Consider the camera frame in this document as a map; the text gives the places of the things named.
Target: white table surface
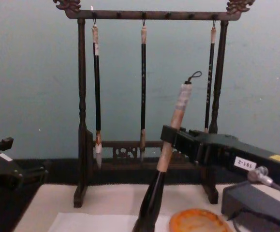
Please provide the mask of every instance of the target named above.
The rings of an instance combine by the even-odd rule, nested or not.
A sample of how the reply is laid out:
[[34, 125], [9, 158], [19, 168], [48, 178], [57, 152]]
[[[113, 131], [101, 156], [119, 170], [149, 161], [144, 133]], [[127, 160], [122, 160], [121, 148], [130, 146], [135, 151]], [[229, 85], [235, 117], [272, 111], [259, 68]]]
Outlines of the white table surface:
[[[160, 215], [171, 216], [188, 208], [202, 208], [221, 215], [222, 190], [217, 185], [218, 204], [210, 204], [200, 185], [164, 186]], [[280, 192], [256, 186], [280, 201]], [[57, 214], [87, 213], [93, 215], [138, 215], [148, 185], [104, 185], [88, 187], [83, 206], [73, 207], [76, 186], [43, 185], [39, 188], [15, 232], [48, 232]]]

